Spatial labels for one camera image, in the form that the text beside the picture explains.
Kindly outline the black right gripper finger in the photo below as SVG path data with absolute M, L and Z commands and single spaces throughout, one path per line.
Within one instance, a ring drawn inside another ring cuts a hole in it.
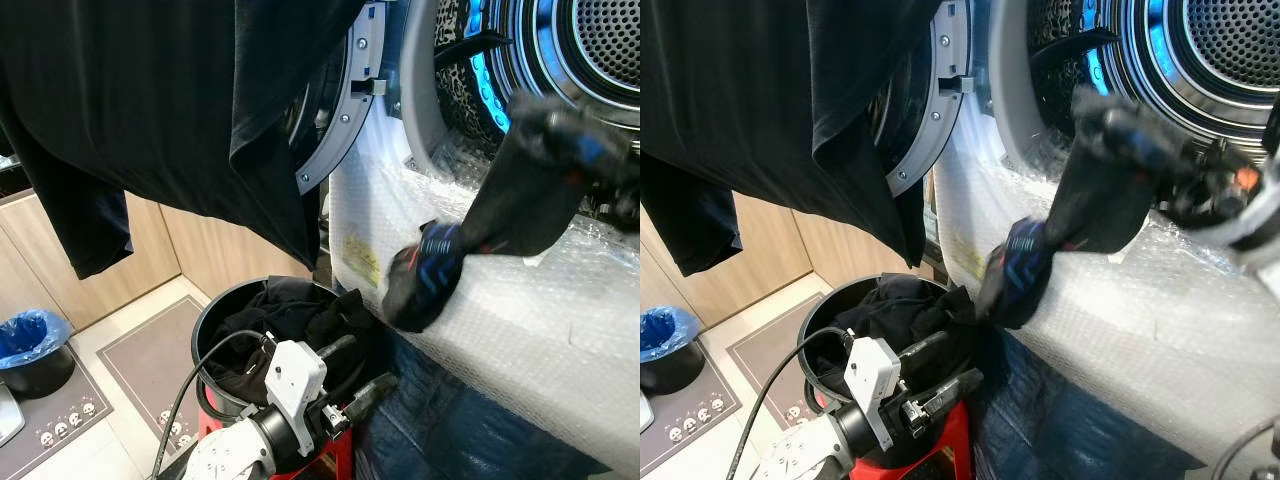
M 1096 90 L 1075 92 L 1075 150 L 1110 161 L 1172 161 L 1187 137 L 1149 108 Z
M 515 133 L 515 173 L 522 177 L 544 175 L 563 180 L 567 186 L 582 186 L 585 175 L 580 165 L 581 132 L 576 131 L 517 131 Z
M 512 101 L 515 142 L 534 156 L 595 156 L 605 151 L 605 134 L 568 104 L 520 95 Z
M 1100 131 L 1085 134 L 1088 196 L 1155 196 L 1166 142 L 1151 131 Z

